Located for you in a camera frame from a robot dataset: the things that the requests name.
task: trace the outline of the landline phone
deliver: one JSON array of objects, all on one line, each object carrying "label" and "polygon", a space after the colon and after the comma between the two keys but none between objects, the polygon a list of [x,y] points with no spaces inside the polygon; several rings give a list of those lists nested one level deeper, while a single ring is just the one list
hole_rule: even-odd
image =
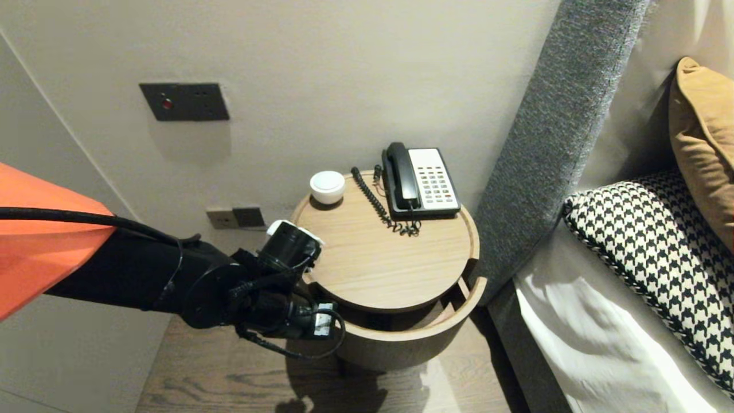
[{"label": "landline phone", "polygon": [[[418,218],[453,218],[461,209],[438,148],[407,149],[402,143],[393,142],[382,151],[382,167],[376,165],[374,179],[377,182],[382,177],[389,217],[357,168],[352,168],[352,175],[382,222],[401,234],[417,235]],[[402,225],[396,220],[411,220],[412,223]]]}]

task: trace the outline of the black and white pillow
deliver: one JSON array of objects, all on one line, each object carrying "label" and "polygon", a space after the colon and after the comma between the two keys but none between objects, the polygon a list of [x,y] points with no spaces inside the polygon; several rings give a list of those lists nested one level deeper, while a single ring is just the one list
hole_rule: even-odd
[{"label": "black and white pillow", "polygon": [[572,195],[564,220],[734,401],[734,256],[699,213],[680,172]]}]

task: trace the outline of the telephone handset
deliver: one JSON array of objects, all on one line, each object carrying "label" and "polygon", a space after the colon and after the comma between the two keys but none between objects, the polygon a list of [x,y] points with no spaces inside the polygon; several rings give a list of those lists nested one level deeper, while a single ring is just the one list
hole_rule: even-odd
[{"label": "telephone handset", "polygon": [[382,165],[393,219],[451,218],[459,211],[456,191],[437,148],[406,149],[394,142],[382,152]]}]

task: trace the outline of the white bed sheet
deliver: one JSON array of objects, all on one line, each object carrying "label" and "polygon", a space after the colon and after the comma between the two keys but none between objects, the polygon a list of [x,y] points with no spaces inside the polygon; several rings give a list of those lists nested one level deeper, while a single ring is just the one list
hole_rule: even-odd
[{"label": "white bed sheet", "polygon": [[563,223],[514,281],[574,412],[734,412],[660,317]]}]

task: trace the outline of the gray upholstered headboard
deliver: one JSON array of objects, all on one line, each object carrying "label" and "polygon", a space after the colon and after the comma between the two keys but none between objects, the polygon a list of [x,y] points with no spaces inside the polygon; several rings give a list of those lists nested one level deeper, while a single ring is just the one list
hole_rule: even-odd
[{"label": "gray upholstered headboard", "polygon": [[475,221],[488,301],[558,223],[650,0],[563,0]]}]

